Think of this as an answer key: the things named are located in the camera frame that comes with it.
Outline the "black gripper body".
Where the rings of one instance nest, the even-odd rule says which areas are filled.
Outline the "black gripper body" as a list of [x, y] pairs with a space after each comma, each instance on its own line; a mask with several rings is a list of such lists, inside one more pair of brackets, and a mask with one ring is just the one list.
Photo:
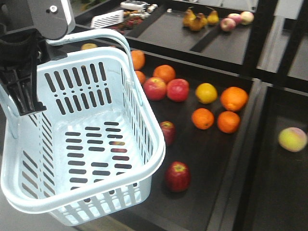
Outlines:
[[47, 44], [67, 34], [67, 23], [33, 23], [19, 29], [7, 31], [0, 25], [0, 70], [11, 71], [46, 63], [64, 57]]

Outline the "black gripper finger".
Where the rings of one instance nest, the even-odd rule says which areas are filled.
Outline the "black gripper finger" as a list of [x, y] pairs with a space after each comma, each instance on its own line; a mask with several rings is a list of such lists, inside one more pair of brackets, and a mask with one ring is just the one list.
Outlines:
[[0, 84], [12, 98], [21, 116], [46, 110], [37, 97], [37, 66], [19, 64], [0, 68]]

